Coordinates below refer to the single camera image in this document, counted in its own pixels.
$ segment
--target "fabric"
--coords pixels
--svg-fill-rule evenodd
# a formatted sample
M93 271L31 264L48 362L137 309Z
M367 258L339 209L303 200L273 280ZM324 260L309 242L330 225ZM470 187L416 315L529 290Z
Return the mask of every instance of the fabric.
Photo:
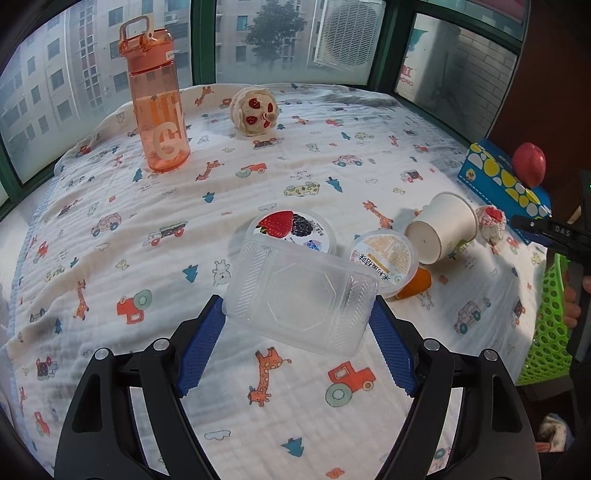
M281 113L276 129L256 138L243 137L229 118L241 86L184 90L192 153L176 171L147 168L130 104L57 163L18 261L0 351L11 361L14 423L49 471L94 351L142 350L196 317L212 294L223 296L261 212L316 212L342 255L355 235L404 231L438 192L482 205L456 181L465 149L393 98L342 86L268 87ZM307 182L314 187L304 195L297 187ZM545 250L505 235L498 255L478 238L429 267L428 291L389 305L452 351L495 348L515 380L534 333ZM263 375L266 362L278 368ZM334 372L352 390L340 407L326 401ZM265 390L269 401L249 402L252 390ZM141 393L134 399L146 456L165 471ZM370 330L346 364L231 321L183 400L213 466L232 480L373 478L410 404ZM459 406L455 391L432 470L447 459Z

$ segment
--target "plush toy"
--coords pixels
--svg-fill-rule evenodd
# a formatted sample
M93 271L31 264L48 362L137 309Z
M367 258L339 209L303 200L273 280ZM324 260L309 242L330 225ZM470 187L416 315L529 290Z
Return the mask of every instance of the plush toy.
M243 88L230 103L232 122L247 137L267 133L275 126L278 115L275 97L266 88Z

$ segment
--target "green basket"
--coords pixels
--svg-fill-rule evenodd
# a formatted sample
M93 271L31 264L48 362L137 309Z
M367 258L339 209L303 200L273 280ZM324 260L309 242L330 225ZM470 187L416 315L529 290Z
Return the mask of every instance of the green basket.
M554 265L544 274L542 305L535 318L534 340L519 375L517 385L563 377L569 373L572 356L566 352L569 341L564 325L564 285L562 271L568 260L556 254Z

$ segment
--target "plastic lid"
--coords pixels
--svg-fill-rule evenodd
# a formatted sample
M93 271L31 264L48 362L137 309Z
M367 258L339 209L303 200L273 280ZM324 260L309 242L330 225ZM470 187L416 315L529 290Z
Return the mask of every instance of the plastic lid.
M396 295L410 282L418 268L418 255L412 243L394 230L375 230L356 238L346 258L372 267L380 277L379 294Z
M296 245L334 255L336 237L333 229L320 215L308 210L275 210L256 217L246 233L283 239Z
M229 319L321 355L357 353L378 294L375 270L254 235L222 304Z

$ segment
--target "tree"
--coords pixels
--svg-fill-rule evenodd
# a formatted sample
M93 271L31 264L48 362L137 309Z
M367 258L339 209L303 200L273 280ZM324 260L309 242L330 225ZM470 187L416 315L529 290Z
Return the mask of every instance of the tree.
M305 20L295 11L293 3L280 5L279 0L267 0L248 28L245 41L254 45L252 51L258 60L268 62L271 69L282 56L285 39L295 37L305 26Z

